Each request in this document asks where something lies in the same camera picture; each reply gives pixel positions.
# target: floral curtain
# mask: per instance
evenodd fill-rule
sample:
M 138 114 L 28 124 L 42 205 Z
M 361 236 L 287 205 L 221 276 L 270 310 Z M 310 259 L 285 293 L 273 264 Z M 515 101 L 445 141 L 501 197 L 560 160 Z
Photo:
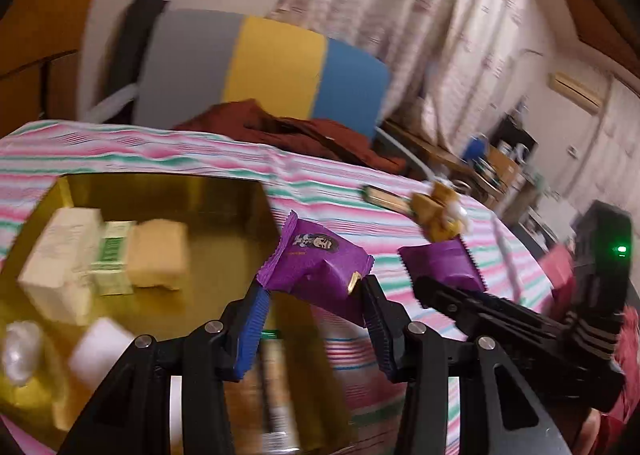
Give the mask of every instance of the floral curtain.
M 381 118 L 461 152 L 513 49 L 527 0 L 280 0 L 271 17 L 389 67 Z

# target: yellow stripe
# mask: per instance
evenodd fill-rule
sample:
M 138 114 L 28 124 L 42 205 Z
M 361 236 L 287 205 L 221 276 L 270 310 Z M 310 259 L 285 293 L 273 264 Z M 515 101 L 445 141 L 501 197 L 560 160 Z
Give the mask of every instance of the yellow stripe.
M 223 101 L 255 98 L 278 117 L 309 118 L 325 52 L 324 36 L 248 16 L 226 74 Z

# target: purple snack wrapper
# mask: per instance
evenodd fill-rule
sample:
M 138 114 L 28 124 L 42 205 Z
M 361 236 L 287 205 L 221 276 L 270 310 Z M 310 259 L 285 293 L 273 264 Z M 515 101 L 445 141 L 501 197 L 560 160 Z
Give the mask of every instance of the purple snack wrapper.
M 268 291 L 288 292 L 364 327 L 362 301 L 349 286 L 354 273 L 367 276 L 372 266 L 373 257 L 363 248 L 292 211 L 256 279 Z
M 486 291 L 484 280 L 460 235 L 445 242 L 401 247 L 398 253 L 412 282 L 420 276 L 430 276 L 454 289 Z

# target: pink striped blanket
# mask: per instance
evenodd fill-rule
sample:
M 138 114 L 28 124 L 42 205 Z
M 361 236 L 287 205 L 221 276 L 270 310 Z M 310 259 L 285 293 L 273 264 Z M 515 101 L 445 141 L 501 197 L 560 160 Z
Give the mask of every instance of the pink striped blanket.
M 198 132 L 78 122 L 32 122 L 0 140 L 0 266 L 42 195 L 61 174 L 74 172 L 162 171 L 228 176 L 262 182 L 279 225 L 290 210 L 319 222 L 362 246 L 375 257 L 372 273 L 390 299 L 412 319 L 440 334 L 462 339 L 452 322 L 415 300 L 398 247 L 424 244 L 411 220 L 367 204 L 363 184 L 408 196 L 427 192 L 418 181 L 368 168 L 283 152 L 270 146 L 232 142 Z M 493 294 L 539 310 L 550 283 L 525 247 L 493 212 L 465 198 L 472 229 L 465 235 Z M 319 313 L 328 357 L 343 384 L 357 442 L 350 453 L 391 453 L 404 398 L 403 385 L 390 384 L 378 370 L 365 329 Z M 458 451 L 460 399 L 449 381 L 447 454 Z

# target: green and white box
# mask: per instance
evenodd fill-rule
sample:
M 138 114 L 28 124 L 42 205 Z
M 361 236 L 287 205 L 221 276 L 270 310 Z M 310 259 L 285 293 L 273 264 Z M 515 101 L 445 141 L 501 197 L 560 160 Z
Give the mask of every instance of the green and white box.
M 95 286 L 101 296 L 133 294 L 126 267 L 127 242 L 135 225 L 128 220 L 104 223 L 98 258 L 91 266 Z

